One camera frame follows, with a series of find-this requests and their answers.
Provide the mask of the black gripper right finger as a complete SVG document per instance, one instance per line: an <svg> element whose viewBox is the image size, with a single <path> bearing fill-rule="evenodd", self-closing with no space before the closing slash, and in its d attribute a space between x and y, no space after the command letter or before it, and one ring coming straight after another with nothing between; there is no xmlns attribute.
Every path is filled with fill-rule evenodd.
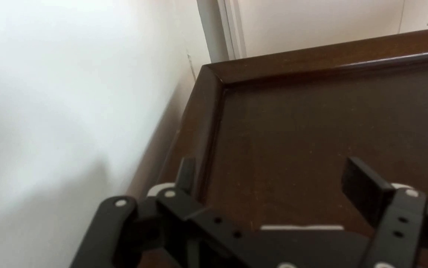
<svg viewBox="0 0 428 268"><path fill-rule="evenodd" d="M428 248L428 194L391 182L363 159L346 159L342 190L374 229L361 268L416 268Z"/></svg>

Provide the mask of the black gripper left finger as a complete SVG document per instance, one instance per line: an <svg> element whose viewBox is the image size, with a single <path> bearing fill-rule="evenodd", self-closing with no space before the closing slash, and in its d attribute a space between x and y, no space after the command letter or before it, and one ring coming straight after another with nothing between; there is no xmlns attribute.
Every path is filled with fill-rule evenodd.
<svg viewBox="0 0 428 268"><path fill-rule="evenodd" d="M138 202L104 199L70 268L137 268L163 248L183 268L254 268L241 230L193 196L195 157L183 157L174 182L154 184Z"/></svg>

